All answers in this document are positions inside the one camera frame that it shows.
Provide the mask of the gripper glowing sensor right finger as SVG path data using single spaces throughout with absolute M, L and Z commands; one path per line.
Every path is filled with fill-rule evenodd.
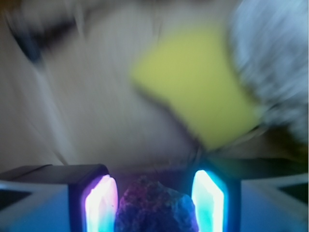
M 308 174 L 225 179 L 196 171 L 191 198 L 201 232 L 307 232 Z

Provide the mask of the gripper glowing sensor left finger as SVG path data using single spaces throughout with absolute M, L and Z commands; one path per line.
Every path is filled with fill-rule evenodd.
M 103 164 L 21 166 L 0 175 L 3 232 L 111 232 L 116 181 Z

